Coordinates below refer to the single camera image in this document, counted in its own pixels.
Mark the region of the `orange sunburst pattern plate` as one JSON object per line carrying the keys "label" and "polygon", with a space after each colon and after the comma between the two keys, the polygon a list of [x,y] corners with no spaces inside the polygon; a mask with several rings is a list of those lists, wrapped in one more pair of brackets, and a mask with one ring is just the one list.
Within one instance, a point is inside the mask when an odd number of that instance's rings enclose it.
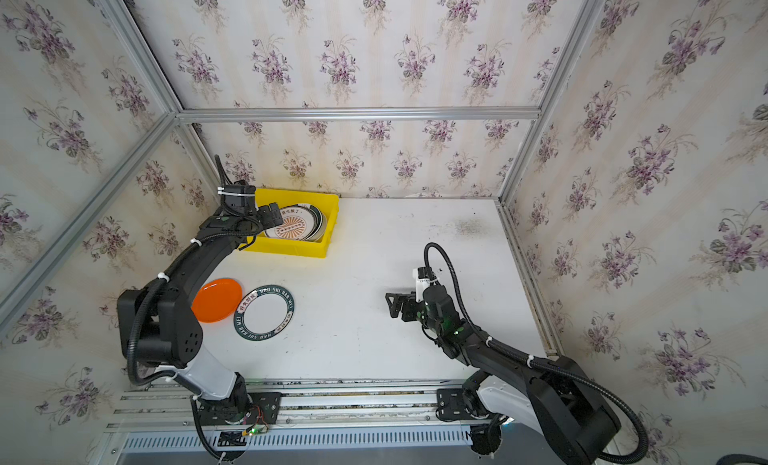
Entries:
{"label": "orange sunburst pattern plate", "polygon": [[267,229],[264,235],[272,239],[307,241],[319,229],[318,211],[308,204],[295,204],[280,209],[283,223]]}

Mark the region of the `green red ringed plate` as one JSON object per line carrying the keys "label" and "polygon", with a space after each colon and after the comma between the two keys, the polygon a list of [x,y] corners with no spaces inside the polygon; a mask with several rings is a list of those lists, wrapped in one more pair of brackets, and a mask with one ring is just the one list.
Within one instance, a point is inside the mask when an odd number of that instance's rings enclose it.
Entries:
{"label": "green red ringed plate", "polygon": [[315,235],[315,239],[317,241],[321,241],[322,240],[322,238],[323,238],[323,236],[325,234],[325,231],[327,229],[327,224],[328,224],[328,218],[327,218],[326,214],[322,210],[319,210],[319,216],[320,216],[319,227],[318,227],[316,235]]}

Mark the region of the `large green rimmed plate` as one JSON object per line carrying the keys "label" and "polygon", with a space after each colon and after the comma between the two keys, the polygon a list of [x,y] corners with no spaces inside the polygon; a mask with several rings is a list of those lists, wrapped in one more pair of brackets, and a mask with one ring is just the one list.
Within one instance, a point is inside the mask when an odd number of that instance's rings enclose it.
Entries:
{"label": "large green rimmed plate", "polygon": [[266,341],[283,332],[294,314],[295,300],[287,288],[264,285],[242,299],[234,312],[233,326],[242,339]]}

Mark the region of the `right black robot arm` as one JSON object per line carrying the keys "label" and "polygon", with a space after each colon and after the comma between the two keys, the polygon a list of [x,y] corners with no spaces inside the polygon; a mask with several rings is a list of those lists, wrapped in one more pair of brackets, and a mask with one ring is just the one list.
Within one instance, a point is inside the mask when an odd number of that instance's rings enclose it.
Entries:
{"label": "right black robot arm", "polygon": [[[552,451],[566,464],[635,464],[649,451],[650,440],[639,416],[616,394],[588,379],[568,357],[557,360],[536,357],[494,339],[461,318],[445,286],[438,283],[422,293],[387,293],[385,300],[393,319],[417,322],[449,358],[477,369],[465,382],[465,406],[474,414],[511,418],[510,403],[492,404],[480,396],[482,383],[498,379],[512,387],[530,404],[533,425]],[[621,430],[619,409],[637,436],[635,449],[625,455],[605,448]]]}

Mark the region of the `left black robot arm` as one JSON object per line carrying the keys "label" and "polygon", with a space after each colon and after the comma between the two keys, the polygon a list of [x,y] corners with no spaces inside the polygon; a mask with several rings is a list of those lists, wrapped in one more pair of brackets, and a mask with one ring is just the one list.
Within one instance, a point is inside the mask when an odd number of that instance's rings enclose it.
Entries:
{"label": "left black robot arm", "polygon": [[250,407],[244,378],[205,348],[192,303],[214,269],[261,232],[283,223],[275,203],[256,204],[242,180],[217,189],[220,204],[173,262],[139,290],[117,299],[120,345],[130,383],[168,378],[210,407],[236,414]]}

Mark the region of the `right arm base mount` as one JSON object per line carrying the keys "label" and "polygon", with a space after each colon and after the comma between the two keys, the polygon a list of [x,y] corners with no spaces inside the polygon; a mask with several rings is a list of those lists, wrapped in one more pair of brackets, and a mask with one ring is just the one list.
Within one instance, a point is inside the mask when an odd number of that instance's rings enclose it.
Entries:
{"label": "right arm base mount", "polygon": [[491,412],[480,398],[481,386],[490,379],[495,379],[495,376],[488,372],[477,371],[460,387],[438,389],[436,419],[441,422],[454,422],[496,418],[501,424],[508,422],[511,419],[510,415]]}

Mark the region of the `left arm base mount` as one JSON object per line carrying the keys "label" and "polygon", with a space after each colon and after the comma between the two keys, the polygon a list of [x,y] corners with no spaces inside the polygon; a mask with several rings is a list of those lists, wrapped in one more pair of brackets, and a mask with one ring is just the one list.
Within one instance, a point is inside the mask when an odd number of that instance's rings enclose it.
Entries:
{"label": "left arm base mount", "polygon": [[229,397],[223,400],[195,400],[193,415],[202,426],[273,425],[277,422],[283,395],[280,392],[249,392],[245,379],[235,374]]}

